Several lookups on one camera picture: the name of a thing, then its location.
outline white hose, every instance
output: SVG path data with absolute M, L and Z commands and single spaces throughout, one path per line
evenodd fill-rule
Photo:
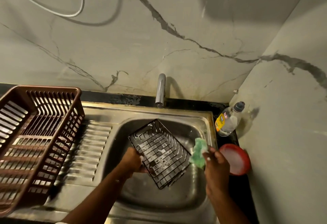
M 53 10 L 48 9 L 47 7 L 41 5 L 40 3 L 37 3 L 34 0 L 29 0 L 29 1 L 34 3 L 35 5 L 39 6 L 40 8 L 43 8 L 44 10 L 46 10 L 46 11 L 48 11 L 50 13 L 53 13 L 55 15 L 59 15 L 59 16 L 62 16 L 62 17 L 76 17 L 76 16 L 78 16 L 83 11 L 84 3 L 85 3 L 85 0 L 81 0 L 80 9 L 74 14 L 61 14 L 61 13 L 58 13 L 58 12 L 55 12 Z

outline faucet spout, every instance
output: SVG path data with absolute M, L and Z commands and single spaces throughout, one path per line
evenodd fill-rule
M 165 103 L 166 75 L 161 73 L 158 78 L 158 88 L 156 95 L 156 107 L 163 108 Z

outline black wire basket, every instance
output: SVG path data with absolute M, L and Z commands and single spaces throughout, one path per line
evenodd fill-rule
M 158 119 L 129 135 L 129 140 L 144 156 L 143 164 L 160 190 L 176 182 L 190 165 L 191 154 Z

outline yellow label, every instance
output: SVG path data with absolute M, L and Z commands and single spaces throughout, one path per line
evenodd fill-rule
M 225 117 L 224 114 L 221 113 L 217 120 L 215 121 L 215 127 L 217 132 L 225 125 Z

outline hand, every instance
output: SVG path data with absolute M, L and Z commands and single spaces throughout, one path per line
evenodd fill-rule
M 230 165 L 221 152 L 209 147 L 208 153 L 203 153 L 206 160 L 205 177 L 207 179 L 206 193 L 209 199 L 228 195 L 228 180 Z
M 134 172 L 148 172 L 147 169 L 142 165 L 143 156 L 141 156 L 135 148 L 129 147 L 125 152 L 119 166 L 129 174 L 129 177 L 133 175 Z

